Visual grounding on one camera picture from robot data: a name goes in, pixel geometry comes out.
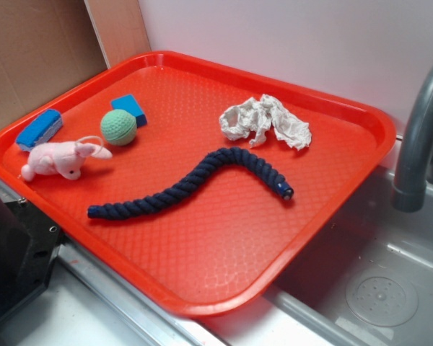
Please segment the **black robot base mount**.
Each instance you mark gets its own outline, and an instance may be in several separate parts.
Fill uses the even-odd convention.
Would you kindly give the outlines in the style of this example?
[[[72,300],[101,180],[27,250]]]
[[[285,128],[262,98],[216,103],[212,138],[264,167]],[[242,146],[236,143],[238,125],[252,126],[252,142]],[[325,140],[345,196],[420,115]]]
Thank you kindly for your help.
[[[61,237],[30,201],[0,198],[0,323],[47,289]]]

